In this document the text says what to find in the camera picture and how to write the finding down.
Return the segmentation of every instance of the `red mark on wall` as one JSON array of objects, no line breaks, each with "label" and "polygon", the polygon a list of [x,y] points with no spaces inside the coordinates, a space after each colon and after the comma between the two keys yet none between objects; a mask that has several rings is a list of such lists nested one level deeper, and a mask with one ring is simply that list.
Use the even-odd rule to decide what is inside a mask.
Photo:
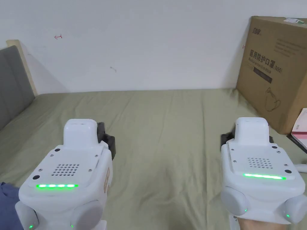
[{"label": "red mark on wall", "polygon": [[59,37],[62,38],[62,34],[60,34],[60,36],[54,36],[55,39],[58,39]]}]

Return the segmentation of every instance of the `human hand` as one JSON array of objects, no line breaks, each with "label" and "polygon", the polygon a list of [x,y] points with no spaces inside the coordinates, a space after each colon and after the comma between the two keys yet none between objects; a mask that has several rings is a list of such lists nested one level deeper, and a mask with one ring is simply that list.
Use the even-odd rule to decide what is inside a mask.
[{"label": "human hand", "polygon": [[238,218],[240,230],[286,230],[285,224],[275,224]]}]

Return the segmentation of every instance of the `gray upholstered headboard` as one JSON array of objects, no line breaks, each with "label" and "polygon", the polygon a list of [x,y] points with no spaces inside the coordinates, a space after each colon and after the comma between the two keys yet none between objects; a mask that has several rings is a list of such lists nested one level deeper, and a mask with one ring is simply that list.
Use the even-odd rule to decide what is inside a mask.
[{"label": "gray upholstered headboard", "polygon": [[17,47],[0,50],[0,130],[26,109],[34,97]]}]

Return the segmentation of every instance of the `book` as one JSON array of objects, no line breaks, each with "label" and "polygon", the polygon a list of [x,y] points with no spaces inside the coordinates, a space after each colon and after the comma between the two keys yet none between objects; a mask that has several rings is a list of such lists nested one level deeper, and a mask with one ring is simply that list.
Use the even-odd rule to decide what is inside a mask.
[{"label": "book", "polygon": [[307,108],[302,109],[292,132],[287,137],[307,153]]}]

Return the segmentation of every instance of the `blue fabric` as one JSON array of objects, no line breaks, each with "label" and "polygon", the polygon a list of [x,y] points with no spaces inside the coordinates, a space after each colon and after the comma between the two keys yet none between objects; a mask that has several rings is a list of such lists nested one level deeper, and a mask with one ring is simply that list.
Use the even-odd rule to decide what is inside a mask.
[{"label": "blue fabric", "polygon": [[1,183],[0,186],[0,229],[23,230],[15,210],[15,204],[19,201],[19,188],[11,184]]}]

